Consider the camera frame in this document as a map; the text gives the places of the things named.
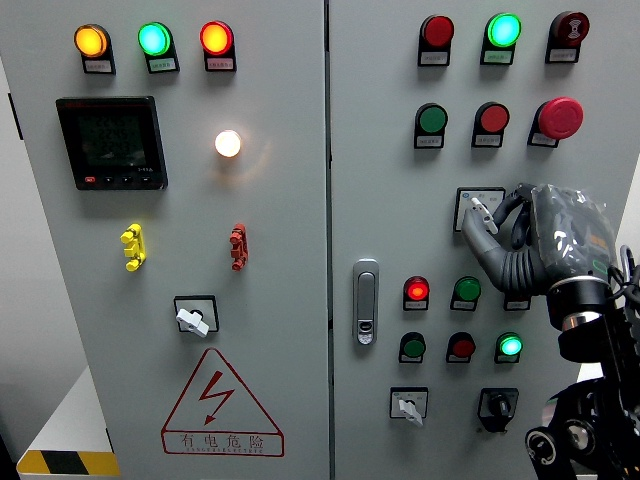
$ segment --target warning triangle sign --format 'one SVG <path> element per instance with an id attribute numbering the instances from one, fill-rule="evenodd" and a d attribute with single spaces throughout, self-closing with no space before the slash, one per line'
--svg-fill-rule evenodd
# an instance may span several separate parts
<path id="1" fill-rule="evenodd" d="M 235 369 L 208 348 L 162 427 L 165 453 L 284 456 L 284 435 Z"/>

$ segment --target digital power meter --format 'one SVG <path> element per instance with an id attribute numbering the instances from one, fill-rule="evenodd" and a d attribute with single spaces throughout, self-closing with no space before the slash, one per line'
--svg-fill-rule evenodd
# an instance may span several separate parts
<path id="1" fill-rule="evenodd" d="M 153 97 L 56 100 L 78 190 L 167 186 Z"/>

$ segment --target robotic hand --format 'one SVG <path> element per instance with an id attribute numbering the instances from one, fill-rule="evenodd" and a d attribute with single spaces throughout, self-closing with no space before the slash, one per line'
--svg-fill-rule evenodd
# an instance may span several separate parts
<path id="1" fill-rule="evenodd" d="M 474 205 L 465 212 L 462 233 L 491 283 L 507 294 L 545 295 L 551 324 L 561 332 L 560 354 L 602 365 L 603 378 L 555 395 L 545 425 L 527 433 L 538 478 L 576 479 L 573 461 L 600 480 L 640 479 L 640 348 L 634 339 L 640 338 L 640 268 L 629 249 L 623 247 L 623 274 L 614 266 L 609 222 L 580 191 L 518 185 L 493 215 L 500 227 L 521 206 L 511 232 L 516 251 L 487 232 L 490 215 Z M 620 286 L 615 294 L 611 280 Z M 616 308 L 623 295 L 626 307 Z"/>

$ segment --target gray metal panel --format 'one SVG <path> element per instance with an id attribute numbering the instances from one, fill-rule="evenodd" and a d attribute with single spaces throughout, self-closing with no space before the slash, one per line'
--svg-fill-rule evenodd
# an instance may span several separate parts
<path id="1" fill-rule="evenodd" d="M 234 31 L 235 74 L 203 69 L 198 34 L 216 19 Z M 136 36 L 149 21 L 171 29 L 181 72 L 147 73 Z M 115 77 L 82 72 L 73 33 L 85 23 L 109 32 Z M 323 28 L 317 0 L 2 2 L 2 58 L 125 478 L 329 475 Z M 155 97 L 166 191 L 75 189 L 54 102 L 116 95 Z M 233 161 L 213 150 L 224 129 L 244 142 Z M 148 259 L 129 273 L 119 236 L 134 221 Z M 236 222 L 251 253 L 241 272 Z M 219 333 L 177 332 L 173 297 L 191 294 L 216 295 Z M 163 452 L 160 430 L 207 347 L 280 427 L 283 458 Z M 233 397 L 222 412 L 243 422 Z"/>
<path id="2" fill-rule="evenodd" d="M 580 62 L 545 66 L 549 25 L 571 8 L 591 20 Z M 486 22 L 511 10 L 523 22 L 514 64 L 481 67 Z M 533 479 L 524 434 L 578 367 L 560 358 L 543 298 L 529 312 L 502 310 L 502 296 L 452 233 L 456 188 L 510 190 L 520 181 L 585 188 L 607 203 L 617 228 L 640 151 L 637 4 L 616 2 L 614 11 L 596 1 L 334 0 L 330 13 L 336 478 Z M 419 28 L 434 14 L 455 24 L 451 66 L 418 68 Z M 582 103 L 582 128 L 557 150 L 527 147 L 536 109 L 563 95 Z M 488 101 L 510 110 L 504 145 L 472 150 L 474 115 Z M 412 146 L 416 110 L 428 102 L 449 114 L 442 150 Z M 351 270 L 364 257 L 380 264 L 378 340 L 358 348 Z M 426 313 L 402 311 L 402 286 L 413 275 L 431 285 Z M 483 285 L 475 313 L 449 309 L 463 275 Z M 524 339 L 520 364 L 495 365 L 496 338 L 509 330 Z M 425 336 L 421 365 L 398 364 L 408 331 Z M 478 346 L 468 365 L 445 363 L 457 331 Z M 389 388 L 399 386 L 429 388 L 423 429 L 389 419 Z M 483 387 L 520 390 L 508 433 L 482 430 Z"/>

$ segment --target yellow black hazard stripe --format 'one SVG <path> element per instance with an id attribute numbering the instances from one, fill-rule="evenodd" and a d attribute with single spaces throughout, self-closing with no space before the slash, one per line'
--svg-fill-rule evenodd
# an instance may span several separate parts
<path id="1" fill-rule="evenodd" d="M 111 452 L 28 450 L 18 463 L 18 472 L 22 474 L 120 476 L 116 456 Z"/>

